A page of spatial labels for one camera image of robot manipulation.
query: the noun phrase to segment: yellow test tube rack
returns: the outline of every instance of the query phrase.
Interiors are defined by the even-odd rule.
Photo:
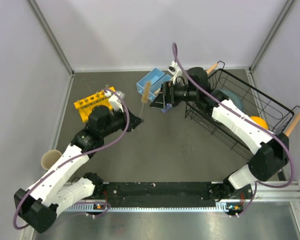
[[[109,87],[109,89],[112,91],[116,91],[113,86]],[[88,121],[88,117],[92,113],[94,107],[99,105],[107,106],[110,110],[113,109],[113,107],[109,103],[109,98],[106,97],[103,90],[74,103],[74,107],[79,111],[83,123]]]

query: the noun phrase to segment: yellow ball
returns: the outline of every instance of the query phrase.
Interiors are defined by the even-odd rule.
[[[251,116],[250,117],[256,124],[260,125],[264,129],[269,129],[268,124],[266,123],[265,120],[263,120],[261,117],[258,116]]]

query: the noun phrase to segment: paper cup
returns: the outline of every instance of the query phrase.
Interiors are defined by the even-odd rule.
[[[56,149],[47,151],[41,158],[41,166],[49,170],[62,156],[62,153]]]

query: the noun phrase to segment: wire rack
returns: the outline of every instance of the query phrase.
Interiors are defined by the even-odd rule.
[[[257,116],[264,119],[269,130],[275,134],[279,134],[285,130],[295,115],[294,111],[300,108],[296,106],[293,109],[289,109],[223,68],[216,70],[208,80],[212,90],[227,89],[235,93],[243,103],[243,112],[249,117]],[[249,160],[252,157],[249,148],[241,139],[223,124],[214,121],[212,117],[199,110],[195,102],[186,102],[184,117],[190,117],[191,120],[196,121],[202,127],[206,128],[211,135],[219,138],[231,150],[237,152],[243,158]]]

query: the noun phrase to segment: white wall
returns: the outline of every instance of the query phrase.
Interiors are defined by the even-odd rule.
[[[0,240],[18,238],[14,193],[43,173],[69,75],[25,0],[0,1]]]
[[[285,0],[36,0],[71,67],[249,67]]]
[[[300,0],[295,4],[255,71],[262,91],[293,108],[300,105]],[[300,122],[291,134],[290,150],[300,183]]]

